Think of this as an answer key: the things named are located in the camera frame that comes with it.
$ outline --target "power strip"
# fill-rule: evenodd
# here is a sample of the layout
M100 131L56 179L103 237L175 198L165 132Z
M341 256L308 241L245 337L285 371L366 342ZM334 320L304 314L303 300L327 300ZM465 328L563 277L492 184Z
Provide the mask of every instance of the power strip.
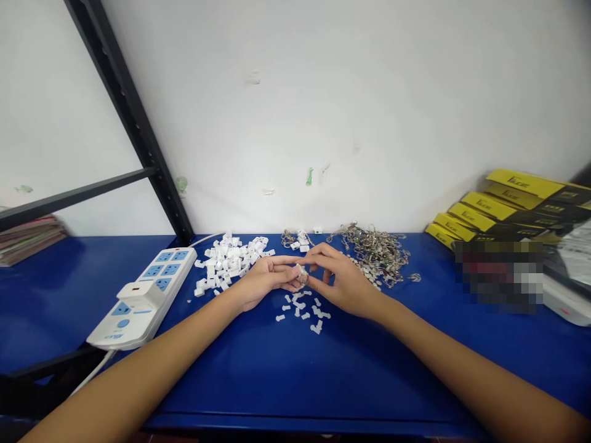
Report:
M196 258L192 247L160 251L135 282L121 289L113 309L86 341L129 351L154 338Z

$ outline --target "black metal shelf frame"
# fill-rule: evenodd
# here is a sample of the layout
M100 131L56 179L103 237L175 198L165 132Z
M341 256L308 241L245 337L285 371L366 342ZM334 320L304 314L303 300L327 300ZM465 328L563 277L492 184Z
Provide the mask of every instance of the black metal shelf frame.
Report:
M193 228L102 3L100 0L64 2L143 169L0 212L0 232L147 178L177 235L179 244L188 246L194 235Z
M105 9L100 0L64 2L119 114L142 169L2 211L0 232L147 178L177 235L177 244L188 246L194 236L193 228ZM73 353L9 375L0 375L0 415L34 420L45 417L68 398L104 355L103 350L83 343ZM46 377L51 377L47 383L36 383Z

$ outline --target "white cable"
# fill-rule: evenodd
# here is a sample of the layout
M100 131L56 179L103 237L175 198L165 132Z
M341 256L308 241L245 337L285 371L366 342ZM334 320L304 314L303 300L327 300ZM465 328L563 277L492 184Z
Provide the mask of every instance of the white cable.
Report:
M74 389L74 391L70 394L70 397L74 394L76 394L80 389L82 389L86 383L88 383L89 381L92 380L92 378L97 374L97 372L99 372L102 367L107 364L107 362L115 355L115 352L117 352L117 349L111 349L110 351L108 351L105 354L105 357L103 358L103 360L98 364L98 366L92 370L92 372L90 374L88 374L88 377L86 377L82 383L80 383L78 385L78 387L76 389Z
M224 235L225 233L226 233L226 231L224 231L224 232L220 232L220 233L217 233L217 234L211 234L210 236L207 236L207 237L203 237L201 240L197 240L197 241L196 241L195 243L193 243L192 245L189 245L189 247L193 247L193 246L195 246L196 244L199 244L199 243L201 243L202 241L209 240L211 237L217 237L218 235Z

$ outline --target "stack of boxes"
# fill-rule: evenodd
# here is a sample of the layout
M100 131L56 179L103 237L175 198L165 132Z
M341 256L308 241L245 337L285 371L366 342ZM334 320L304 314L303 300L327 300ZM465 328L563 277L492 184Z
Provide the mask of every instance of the stack of boxes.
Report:
M591 217L590 188L507 169L486 180L425 232L452 249L454 241L520 241Z

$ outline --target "blue desk surface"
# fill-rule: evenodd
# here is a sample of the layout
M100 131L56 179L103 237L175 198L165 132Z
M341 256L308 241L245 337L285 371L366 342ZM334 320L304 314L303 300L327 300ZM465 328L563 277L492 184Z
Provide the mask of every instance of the blue desk surface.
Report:
M174 236L70 237L0 268L0 373L75 351Z
M248 241L254 236L241 236ZM279 235L267 249L285 249ZM313 236L314 242L324 236ZM455 283L451 252L426 234L402 241L412 253L403 273L418 272L387 293L443 332L591 416L591 330L571 325L546 307L532 316L494 314L470 304ZM342 248L340 238L332 243ZM197 246L199 257L211 246ZM202 307L193 268L159 333ZM375 432L440 436L486 435L460 402L398 340L321 296L332 314L317 335L286 312L285 291L270 293L241 315L205 351L147 422L154 427L221 426L317 432Z
M248 241L254 236L241 236ZM285 249L278 235L268 249ZM320 242L324 236L313 236ZM0 373L76 349L171 237L67 239L12 269L0 269ZM212 241L197 246L200 258ZM387 293L490 360L591 417L591 330L544 306L538 315L493 314L470 304L455 283L452 255L426 234L403 240L412 253ZM333 246L341 248L339 237ZM202 307L195 298L204 269L192 268L159 333ZM232 323L188 370L147 427L228 427L319 433L398 433L483 437L459 401L396 339L340 311L316 335L270 293ZM122 358L126 353L118 354Z

